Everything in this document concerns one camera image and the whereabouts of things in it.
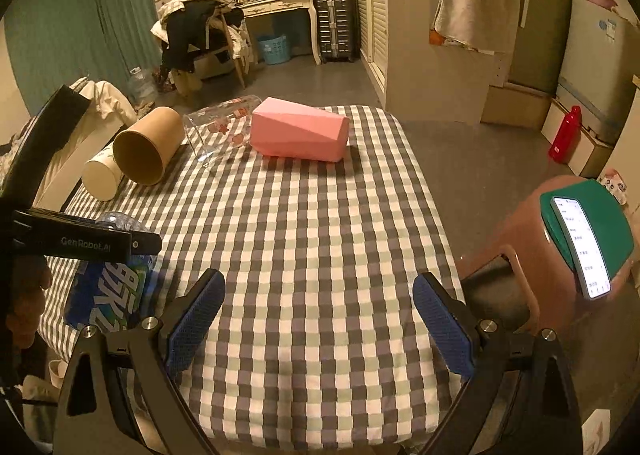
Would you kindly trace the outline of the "silver black suitcase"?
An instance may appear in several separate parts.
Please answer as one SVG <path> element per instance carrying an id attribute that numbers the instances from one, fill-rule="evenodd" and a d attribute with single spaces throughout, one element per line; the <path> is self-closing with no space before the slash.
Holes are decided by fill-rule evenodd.
<path id="1" fill-rule="evenodd" d="M 318 45 L 322 62 L 354 58 L 354 28 L 350 0 L 315 0 Z"/>

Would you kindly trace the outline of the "pink faceted cup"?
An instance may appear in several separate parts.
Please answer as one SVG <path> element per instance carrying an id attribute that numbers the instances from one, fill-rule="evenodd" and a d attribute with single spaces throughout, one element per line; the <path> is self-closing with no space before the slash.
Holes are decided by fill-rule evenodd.
<path id="1" fill-rule="evenodd" d="M 264 156 L 339 162 L 349 119 L 333 111 L 267 97 L 252 112 L 250 145 Z"/>

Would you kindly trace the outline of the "brown plastic stool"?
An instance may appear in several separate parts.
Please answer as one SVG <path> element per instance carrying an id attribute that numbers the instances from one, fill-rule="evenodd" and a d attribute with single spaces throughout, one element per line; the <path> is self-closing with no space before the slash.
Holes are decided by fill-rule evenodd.
<path id="1" fill-rule="evenodd" d="M 479 253 L 457 262 L 462 283 L 498 257 L 509 263 L 528 308 L 526 319 L 518 319 L 511 326 L 518 333 L 536 333 L 544 328 L 565 331 L 579 317 L 612 301 L 630 273 L 631 255 L 611 279 L 612 289 L 607 295 L 596 300 L 585 298 L 575 270 L 567 266 L 544 226 L 539 196 L 586 180 L 561 175 L 545 181 L 503 220 Z"/>

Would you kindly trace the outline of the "smartphone with lit screen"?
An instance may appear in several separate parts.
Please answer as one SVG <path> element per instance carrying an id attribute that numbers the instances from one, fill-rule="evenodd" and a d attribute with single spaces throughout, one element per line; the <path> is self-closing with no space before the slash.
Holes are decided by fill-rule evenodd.
<path id="1" fill-rule="evenodd" d="M 582 294 L 596 300 L 611 291 L 606 265 L 584 209 L 578 200 L 553 197 L 551 206 L 570 247 Z"/>

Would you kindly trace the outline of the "white refrigerator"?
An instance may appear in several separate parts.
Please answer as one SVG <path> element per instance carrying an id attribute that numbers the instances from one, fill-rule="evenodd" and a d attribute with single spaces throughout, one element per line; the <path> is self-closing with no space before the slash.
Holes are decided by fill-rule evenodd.
<path id="1" fill-rule="evenodd" d="M 613 144 L 622 133 L 639 74 L 639 29 L 587 0 L 572 0 L 556 98 L 578 106 L 582 126 Z"/>

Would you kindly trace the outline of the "clear glass cup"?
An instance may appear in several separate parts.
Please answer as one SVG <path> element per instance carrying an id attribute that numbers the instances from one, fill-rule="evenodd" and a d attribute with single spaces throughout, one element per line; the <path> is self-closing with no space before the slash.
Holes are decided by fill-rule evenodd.
<path id="1" fill-rule="evenodd" d="M 195 159 L 206 168 L 214 160 L 250 141 L 255 108 L 262 103 L 256 95 L 232 98 L 182 117 L 184 135 Z"/>

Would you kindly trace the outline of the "blue laundry basket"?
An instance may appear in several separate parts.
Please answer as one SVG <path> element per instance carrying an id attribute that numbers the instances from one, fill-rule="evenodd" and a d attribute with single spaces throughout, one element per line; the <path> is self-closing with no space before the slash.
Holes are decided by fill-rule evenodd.
<path id="1" fill-rule="evenodd" d="M 260 37 L 257 40 L 260 55 L 267 65 L 280 65 L 291 59 L 291 49 L 285 34 Z"/>

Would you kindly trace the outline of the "chair piled with clothes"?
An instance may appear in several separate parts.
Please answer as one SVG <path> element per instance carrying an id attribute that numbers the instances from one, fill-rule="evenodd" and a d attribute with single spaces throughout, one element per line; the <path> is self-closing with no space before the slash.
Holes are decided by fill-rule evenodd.
<path id="1" fill-rule="evenodd" d="M 170 79 L 187 96 L 202 89 L 212 67 L 223 57 L 233 65 L 240 85 L 250 69 L 253 51 L 243 31 L 244 13 L 232 0 L 170 0 L 158 9 L 152 36 L 158 41 L 160 77 Z"/>

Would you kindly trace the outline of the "white paper cup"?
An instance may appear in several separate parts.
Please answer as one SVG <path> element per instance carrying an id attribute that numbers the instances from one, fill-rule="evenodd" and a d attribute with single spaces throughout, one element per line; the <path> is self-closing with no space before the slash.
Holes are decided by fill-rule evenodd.
<path id="1" fill-rule="evenodd" d="M 96 199 L 108 201 L 116 196 L 124 175 L 115 161 L 113 144 L 108 144 L 101 152 L 85 163 L 81 181 L 85 189 Z"/>

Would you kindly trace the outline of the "bed with beige bedding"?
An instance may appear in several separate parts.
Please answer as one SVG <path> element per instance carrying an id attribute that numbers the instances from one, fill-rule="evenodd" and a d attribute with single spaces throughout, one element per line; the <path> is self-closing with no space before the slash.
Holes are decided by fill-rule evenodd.
<path id="1" fill-rule="evenodd" d="M 85 163 L 137 120 L 110 82 L 82 78 L 60 86 L 39 115 L 1 144 L 1 195 L 17 199 L 31 189 L 35 207 L 61 210 Z"/>

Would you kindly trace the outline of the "green curtain left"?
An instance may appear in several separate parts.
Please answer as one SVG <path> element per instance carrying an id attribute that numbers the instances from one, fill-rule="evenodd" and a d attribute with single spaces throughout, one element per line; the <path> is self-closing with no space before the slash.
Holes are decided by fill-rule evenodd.
<path id="1" fill-rule="evenodd" d="M 60 85 L 85 76 L 129 94 L 131 69 L 160 66 L 156 20 L 154 0 L 13 0 L 4 34 L 29 114 Z"/>

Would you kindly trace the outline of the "large clear water jug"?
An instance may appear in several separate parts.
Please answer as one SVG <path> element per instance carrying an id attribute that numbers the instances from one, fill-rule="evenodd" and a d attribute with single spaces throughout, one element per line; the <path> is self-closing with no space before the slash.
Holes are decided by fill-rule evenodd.
<path id="1" fill-rule="evenodd" d="M 157 99 L 157 87 L 152 71 L 141 67 L 129 71 L 129 88 L 137 105 L 154 103 Z"/>

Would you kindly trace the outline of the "blue plastic water bottle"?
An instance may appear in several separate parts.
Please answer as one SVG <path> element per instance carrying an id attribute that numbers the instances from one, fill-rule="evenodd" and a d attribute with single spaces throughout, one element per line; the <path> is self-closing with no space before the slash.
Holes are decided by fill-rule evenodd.
<path id="1" fill-rule="evenodd" d="M 131 253 L 124 262 L 106 261 L 104 256 L 80 260 L 66 300 L 65 323 L 78 331 L 89 325 L 104 333 L 126 331 L 139 319 L 145 284 L 162 240 L 122 212 L 104 212 L 96 225 L 133 233 Z"/>

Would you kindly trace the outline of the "red thermos bottle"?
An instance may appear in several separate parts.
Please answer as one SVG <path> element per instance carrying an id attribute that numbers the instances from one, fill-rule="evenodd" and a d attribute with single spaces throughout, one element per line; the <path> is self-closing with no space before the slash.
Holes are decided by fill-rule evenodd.
<path id="1" fill-rule="evenodd" d="M 582 129 L 582 108 L 574 105 L 562 119 L 549 148 L 549 158 L 557 163 L 566 163 L 578 141 L 580 129 Z"/>

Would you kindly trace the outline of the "brown kraft paper cup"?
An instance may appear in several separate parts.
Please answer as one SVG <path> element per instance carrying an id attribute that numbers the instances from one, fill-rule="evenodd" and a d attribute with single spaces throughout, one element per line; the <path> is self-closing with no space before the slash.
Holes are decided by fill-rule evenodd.
<path id="1" fill-rule="evenodd" d="M 182 116 L 160 106 L 115 137 L 114 159 L 130 181 L 154 185 L 163 178 L 183 139 Z"/>

